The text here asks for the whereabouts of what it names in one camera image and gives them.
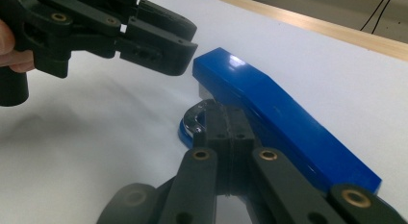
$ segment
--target human hand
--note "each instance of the human hand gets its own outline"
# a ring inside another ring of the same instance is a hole
[[[9,26],[0,19],[0,67],[8,66],[15,72],[27,72],[34,69],[33,52],[17,52],[15,39]]]

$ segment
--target white table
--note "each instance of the white table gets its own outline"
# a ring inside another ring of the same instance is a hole
[[[195,56],[222,47],[265,71],[382,179],[408,217],[408,63],[217,0],[150,0],[198,26]],[[67,79],[29,74],[29,100],[0,108],[0,223],[94,223],[131,183],[157,187],[186,152],[178,124],[196,102],[191,65],[167,77],[75,53]],[[248,223],[218,203],[218,223]]]

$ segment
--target wire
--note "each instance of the wire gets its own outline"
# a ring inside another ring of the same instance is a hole
[[[364,24],[364,26],[360,29],[360,31],[363,31],[364,28],[366,27],[366,25],[369,24],[370,20],[371,20],[372,17],[375,15],[375,13],[376,13],[377,10],[380,8],[380,6],[382,5],[383,2],[384,2],[384,0],[381,0],[381,2],[378,4],[377,8],[375,8],[374,12],[371,14],[370,18],[367,20],[366,24]]]
[[[387,1],[387,3],[386,3],[385,6],[384,6],[384,9],[381,11],[381,14],[378,16],[378,19],[377,19],[377,22],[375,23],[374,29],[372,29],[372,32],[371,32],[372,34],[374,34],[375,29],[377,28],[378,22],[380,22],[382,13],[385,11],[385,9],[387,8],[387,6],[388,6],[388,4],[390,3],[390,1],[391,1],[391,0],[388,0],[388,1]]]

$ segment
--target gray floor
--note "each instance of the gray floor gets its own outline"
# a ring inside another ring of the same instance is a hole
[[[255,0],[281,9],[361,30],[381,0]],[[388,0],[384,0],[364,32],[372,33]],[[374,31],[375,35],[408,43],[408,0],[391,0]]]

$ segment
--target table surface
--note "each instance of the table surface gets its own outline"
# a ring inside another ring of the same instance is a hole
[[[407,62],[219,0],[150,1],[198,26],[196,57],[222,47],[265,71],[408,217]],[[178,124],[200,101],[191,65],[168,77],[76,52],[66,79],[33,71],[29,84],[26,103],[0,108],[0,223],[95,223],[120,188],[177,172]],[[239,200],[220,200],[217,223],[249,223]]]

